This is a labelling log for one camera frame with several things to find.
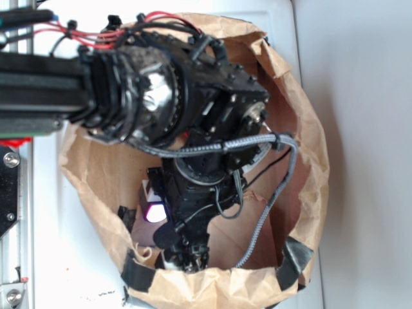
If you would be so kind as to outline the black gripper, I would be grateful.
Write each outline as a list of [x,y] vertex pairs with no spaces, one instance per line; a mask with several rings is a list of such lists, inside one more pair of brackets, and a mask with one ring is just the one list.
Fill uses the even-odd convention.
[[[139,205],[149,223],[166,220],[167,205],[168,222],[157,230],[159,245],[205,245],[211,219],[243,201],[243,168],[256,163],[270,141],[258,133],[190,131],[183,147],[173,151],[175,141],[170,136],[157,140],[162,168],[148,168]],[[181,252],[165,249],[162,261],[166,270],[185,270]]]

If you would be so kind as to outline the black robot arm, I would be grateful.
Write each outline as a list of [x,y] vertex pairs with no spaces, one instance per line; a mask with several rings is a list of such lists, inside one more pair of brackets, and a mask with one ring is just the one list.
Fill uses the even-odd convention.
[[223,41],[187,21],[158,23],[140,15],[105,32],[61,26],[49,10],[1,14],[1,46],[13,30],[47,22],[79,42],[73,59],[1,54],[1,143],[18,146],[68,121],[104,144],[159,156],[148,172],[167,209],[154,234],[164,261],[197,272],[209,261],[211,219],[243,202],[243,168],[272,138],[260,134],[269,95]]

